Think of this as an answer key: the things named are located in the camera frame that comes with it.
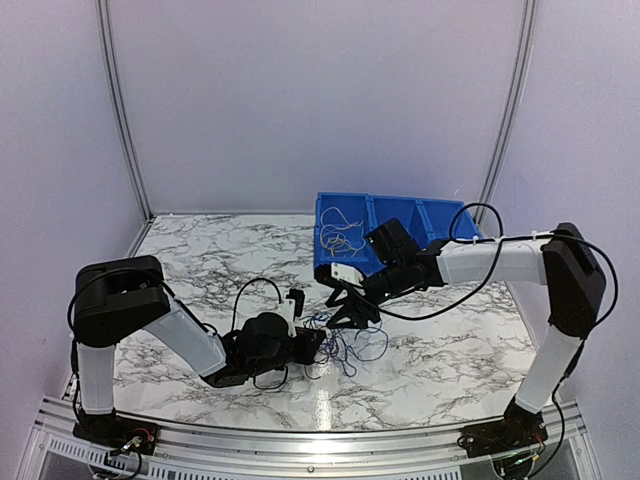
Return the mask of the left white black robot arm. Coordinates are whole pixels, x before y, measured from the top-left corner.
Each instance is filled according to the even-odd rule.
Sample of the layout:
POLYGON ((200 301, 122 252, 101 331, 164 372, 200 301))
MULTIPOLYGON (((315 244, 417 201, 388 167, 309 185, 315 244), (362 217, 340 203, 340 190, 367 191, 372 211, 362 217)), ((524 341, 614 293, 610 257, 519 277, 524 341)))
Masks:
POLYGON ((76 275, 67 310, 72 333, 72 371, 79 381, 86 426, 106 445, 125 438, 113 392, 118 343, 145 331, 178 355, 213 388, 241 386, 291 364, 310 366, 326 334, 297 325, 304 294, 278 297, 274 312, 262 312, 225 335, 201 322, 164 279, 153 256, 92 264, 76 275))

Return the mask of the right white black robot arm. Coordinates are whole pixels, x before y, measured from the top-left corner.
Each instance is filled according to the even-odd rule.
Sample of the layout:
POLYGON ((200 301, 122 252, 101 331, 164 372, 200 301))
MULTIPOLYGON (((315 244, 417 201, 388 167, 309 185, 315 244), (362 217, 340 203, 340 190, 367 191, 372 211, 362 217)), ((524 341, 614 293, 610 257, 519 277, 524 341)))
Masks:
POLYGON ((319 264, 315 280, 332 290, 327 306, 337 307, 330 327, 348 319, 355 329, 378 322, 383 303, 418 290, 474 282, 521 282, 546 287, 550 315, 545 340, 495 430, 506 448, 534 431, 534 418, 579 360, 591 332, 604 319, 600 308, 606 275, 603 253, 572 223, 551 231, 485 239, 451 236, 420 247, 397 219, 372 231, 367 240, 382 269, 367 275, 341 262, 319 264))

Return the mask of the left blue storage bin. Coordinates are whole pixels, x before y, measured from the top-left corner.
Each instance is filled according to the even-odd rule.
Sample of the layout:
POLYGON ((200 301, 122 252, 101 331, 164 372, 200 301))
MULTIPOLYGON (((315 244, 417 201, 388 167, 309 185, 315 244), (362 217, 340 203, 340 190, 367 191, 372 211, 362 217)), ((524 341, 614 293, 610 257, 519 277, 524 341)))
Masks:
POLYGON ((314 227, 314 266, 338 262, 366 275, 376 267, 366 235, 370 223, 367 194, 319 192, 314 227))

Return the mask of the blue storage bin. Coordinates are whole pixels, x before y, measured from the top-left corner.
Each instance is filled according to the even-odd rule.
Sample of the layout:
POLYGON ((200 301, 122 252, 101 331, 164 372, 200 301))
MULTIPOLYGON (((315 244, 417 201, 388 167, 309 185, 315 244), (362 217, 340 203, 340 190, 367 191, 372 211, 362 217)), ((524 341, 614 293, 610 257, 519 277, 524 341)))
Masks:
POLYGON ((366 275, 376 267, 366 235, 370 223, 367 194, 319 192, 314 227, 314 266, 338 262, 366 275))
MULTIPOLYGON (((423 199, 422 207, 427 220, 426 234, 420 240, 426 246, 434 240, 449 238, 449 229, 454 217, 464 208, 464 203, 451 200, 423 199)), ((476 223, 468 210, 464 210, 456 220, 453 230, 456 239, 471 240, 474 236, 482 238, 476 223)))
POLYGON ((434 239, 431 224, 414 198, 370 195, 370 223, 367 233, 396 218, 421 248, 434 239))

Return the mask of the middle blue storage bin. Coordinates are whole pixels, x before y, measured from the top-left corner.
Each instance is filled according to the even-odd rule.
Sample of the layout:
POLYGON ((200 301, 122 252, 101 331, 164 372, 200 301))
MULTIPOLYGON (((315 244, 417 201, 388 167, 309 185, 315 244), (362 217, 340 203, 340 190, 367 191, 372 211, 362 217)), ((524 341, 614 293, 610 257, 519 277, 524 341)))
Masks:
POLYGON ((370 223, 367 233, 396 218, 421 248, 434 239, 431 224, 414 198, 370 195, 370 223))

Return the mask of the right blue storage bin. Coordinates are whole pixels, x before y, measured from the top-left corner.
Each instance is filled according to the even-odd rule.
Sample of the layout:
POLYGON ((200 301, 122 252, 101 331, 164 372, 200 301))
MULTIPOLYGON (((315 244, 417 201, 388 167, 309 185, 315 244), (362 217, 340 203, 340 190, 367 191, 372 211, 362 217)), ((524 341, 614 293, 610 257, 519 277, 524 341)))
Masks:
MULTIPOLYGON (((454 217, 464 208, 464 203, 451 200, 423 199, 422 207, 427 220, 426 234, 420 240, 426 246, 434 240, 449 238, 449 229, 454 217)), ((476 223, 468 210, 464 210, 456 220, 453 230, 456 239, 471 240, 474 236, 482 238, 476 223)))

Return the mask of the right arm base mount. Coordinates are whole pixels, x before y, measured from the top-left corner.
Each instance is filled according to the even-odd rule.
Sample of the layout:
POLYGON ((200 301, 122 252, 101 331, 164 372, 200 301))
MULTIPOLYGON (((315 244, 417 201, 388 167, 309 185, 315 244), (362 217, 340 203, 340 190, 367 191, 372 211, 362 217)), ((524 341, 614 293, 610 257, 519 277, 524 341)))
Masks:
POLYGON ((457 445, 468 458, 476 458, 542 445, 547 439, 548 433, 541 419, 503 418, 463 427, 457 445))

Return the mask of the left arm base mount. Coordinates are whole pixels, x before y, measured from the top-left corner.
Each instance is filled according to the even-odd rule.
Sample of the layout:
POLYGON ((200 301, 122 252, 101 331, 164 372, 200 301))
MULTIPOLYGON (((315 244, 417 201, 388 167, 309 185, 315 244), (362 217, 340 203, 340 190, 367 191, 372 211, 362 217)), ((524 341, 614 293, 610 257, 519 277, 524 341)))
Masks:
POLYGON ((122 417, 115 412, 105 415, 80 415, 73 428, 76 438, 122 450, 129 445, 142 455, 151 455, 156 447, 159 425, 122 417))

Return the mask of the aluminium front rail frame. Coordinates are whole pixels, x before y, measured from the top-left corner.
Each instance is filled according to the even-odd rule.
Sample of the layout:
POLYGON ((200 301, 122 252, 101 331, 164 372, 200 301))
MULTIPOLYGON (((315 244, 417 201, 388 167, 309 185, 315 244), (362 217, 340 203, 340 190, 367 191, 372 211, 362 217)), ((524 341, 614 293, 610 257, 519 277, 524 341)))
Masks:
POLYGON ((125 469, 143 479, 494 479, 496 467, 515 457, 468 457, 460 424, 297 432, 156 418, 152 454, 106 464, 107 448, 74 437, 74 422, 70 402, 44 398, 14 478, 82 479, 125 469))

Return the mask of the right aluminium corner post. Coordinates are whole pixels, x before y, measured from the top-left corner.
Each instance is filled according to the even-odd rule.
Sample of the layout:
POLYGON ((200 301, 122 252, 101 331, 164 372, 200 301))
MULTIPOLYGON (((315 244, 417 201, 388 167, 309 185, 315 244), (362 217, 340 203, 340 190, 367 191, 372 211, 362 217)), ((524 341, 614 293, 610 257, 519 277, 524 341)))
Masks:
POLYGON ((497 188, 501 170, 506 163, 511 135, 522 102, 531 64, 538 11, 539 1, 526 0, 523 2, 516 57, 488 171, 480 191, 479 201, 481 203, 491 202, 497 188))

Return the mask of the aluminium corner post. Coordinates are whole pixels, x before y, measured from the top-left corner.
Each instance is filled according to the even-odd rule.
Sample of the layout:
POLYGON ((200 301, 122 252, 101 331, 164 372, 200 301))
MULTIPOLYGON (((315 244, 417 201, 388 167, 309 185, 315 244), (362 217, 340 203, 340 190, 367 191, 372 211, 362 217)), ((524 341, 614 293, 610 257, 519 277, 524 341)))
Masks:
POLYGON ((480 191, 479 201, 481 203, 491 202, 497 188, 501 170, 506 163, 511 135, 522 102, 531 64, 538 11, 539 1, 526 0, 523 2, 516 57, 488 171, 480 191))
POLYGON ((142 169, 138 160, 134 138, 127 115, 125 97, 117 62, 110 2, 97 0, 95 4, 97 9, 98 30, 104 57, 106 79, 114 110, 115 124, 124 154, 124 161, 141 215, 145 221, 150 222, 154 219, 154 213, 144 185, 142 169))

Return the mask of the left aluminium corner post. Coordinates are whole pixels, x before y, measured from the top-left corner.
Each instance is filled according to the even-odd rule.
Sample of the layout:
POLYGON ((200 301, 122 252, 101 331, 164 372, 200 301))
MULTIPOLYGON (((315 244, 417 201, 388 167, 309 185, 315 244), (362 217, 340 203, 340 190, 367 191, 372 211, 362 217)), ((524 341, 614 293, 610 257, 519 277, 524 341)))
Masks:
POLYGON ((117 62, 110 2, 97 0, 95 4, 97 9, 98 30, 104 57, 106 79, 114 110, 115 124, 124 154, 124 161, 141 215, 145 221, 150 222, 154 219, 154 213, 144 185, 142 169, 138 160, 134 138, 127 115, 125 97, 117 62))

